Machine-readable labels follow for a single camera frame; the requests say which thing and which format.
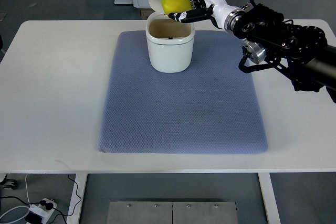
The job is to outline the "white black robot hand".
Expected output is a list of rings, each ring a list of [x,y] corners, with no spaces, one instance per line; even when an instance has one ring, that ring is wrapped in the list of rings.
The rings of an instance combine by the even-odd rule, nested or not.
[[[234,18],[245,13],[239,7],[228,5],[225,0],[189,1],[193,9],[184,12],[172,12],[167,16],[180,23],[195,23],[210,20],[216,28],[229,32],[232,30],[231,23]]]

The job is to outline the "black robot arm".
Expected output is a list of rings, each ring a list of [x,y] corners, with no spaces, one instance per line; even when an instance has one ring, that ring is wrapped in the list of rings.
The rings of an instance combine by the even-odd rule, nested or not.
[[[274,68],[295,91],[319,92],[325,87],[335,100],[335,47],[316,26],[301,26],[258,4],[248,12],[235,10],[224,28],[243,40],[239,69],[251,73]]]

